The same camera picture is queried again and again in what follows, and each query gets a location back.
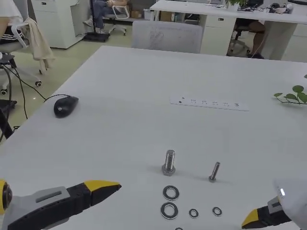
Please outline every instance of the bolt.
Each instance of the bolt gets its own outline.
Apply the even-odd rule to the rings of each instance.
[[[215,163],[212,174],[211,174],[211,176],[209,176],[209,181],[211,183],[214,183],[216,181],[216,174],[217,174],[217,171],[219,170],[219,167],[220,167],[220,162]]]
[[[162,165],[162,172],[165,176],[171,176],[175,173],[174,167],[175,151],[168,150],[166,153],[165,164]]]

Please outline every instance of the plant leaf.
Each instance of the plant leaf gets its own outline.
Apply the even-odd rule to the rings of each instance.
[[[282,94],[283,94],[282,92],[278,92],[278,93],[274,94],[274,97],[279,97]]]
[[[301,86],[301,85],[295,85],[295,86],[293,86],[292,90],[294,92],[302,92],[304,90],[304,87]]]
[[[302,102],[306,103],[307,102],[307,95],[304,94],[303,92],[298,92],[297,97],[301,99]]]
[[[292,93],[288,93],[284,98],[298,101],[297,97]]]

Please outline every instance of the black mouse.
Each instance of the black mouse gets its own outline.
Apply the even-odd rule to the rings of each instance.
[[[73,96],[67,96],[58,99],[54,103],[53,111],[57,118],[67,117],[72,113],[78,103],[79,98]]]

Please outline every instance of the flat washer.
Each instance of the flat washer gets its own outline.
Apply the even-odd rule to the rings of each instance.
[[[173,190],[175,192],[175,196],[169,196],[166,192],[168,190]],[[175,186],[172,186],[172,185],[168,185],[166,186],[164,189],[163,189],[163,196],[167,199],[167,200],[176,200],[178,197],[179,197],[179,190],[175,187]]]
[[[189,215],[190,215],[191,218],[194,218],[194,219],[200,216],[199,213],[198,213],[198,211],[197,211],[196,209],[194,209],[194,208],[192,208],[192,209],[189,211]]]
[[[220,217],[222,215],[222,210],[219,207],[214,207],[212,209],[212,212],[215,216]]]
[[[170,207],[172,207],[173,209],[174,209],[174,214],[173,215],[167,215],[166,213],[165,213],[165,208],[167,207],[167,206],[170,206]],[[177,217],[177,215],[178,215],[178,208],[177,208],[177,206],[174,204],[174,203],[172,203],[172,202],[166,202],[166,203],[164,203],[164,204],[162,204],[162,206],[161,206],[161,214],[162,214],[162,216],[165,218],[165,219],[175,219],[176,217]]]

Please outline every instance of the tiled floor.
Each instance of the tiled floor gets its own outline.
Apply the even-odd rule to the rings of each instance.
[[[100,46],[131,46],[131,32],[132,27],[127,26],[127,35],[123,36],[122,32],[115,31],[110,36],[106,43],[92,43],[92,42],[79,42],[73,47],[67,50],[54,49],[54,55],[56,61],[54,62],[53,69],[51,69],[46,76],[41,76],[38,73],[38,63],[32,59],[32,55],[23,50],[22,52],[16,52],[16,62],[20,67],[31,67],[33,73],[37,73],[41,76],[43,85],[37,88],[45,97],[50,96],[63,82],[68,79],[78,67],[85,62]],[[252,47],[253,34],[243,34],[242,40],[246,44]],[[307,48],[304,44],[300,45],[297,41],[290,44],[295,51],[295,54],[290,54],[288,60],[294,59],[295,61],[306,61],[307,62]],[[2,75],[0,71],[0,84],[2,84],[6,76]],[[33,81],[24,80],[29,84],[34,84]],[[43,99],[33,91],[31,88],[24,86],[25,97],[26,97],[26,110],[28,116],[31,116],[33,112],[43,103]],[[3,99],[8,98],[8,94],[0,96]],[[23,96],[20,89],[19,81],[16,78],[12,79],[12,98],[17,100],[18,104],[11,112],[10,124],[11,126],[20,126],[25,121],[24,109],[23,109]]]

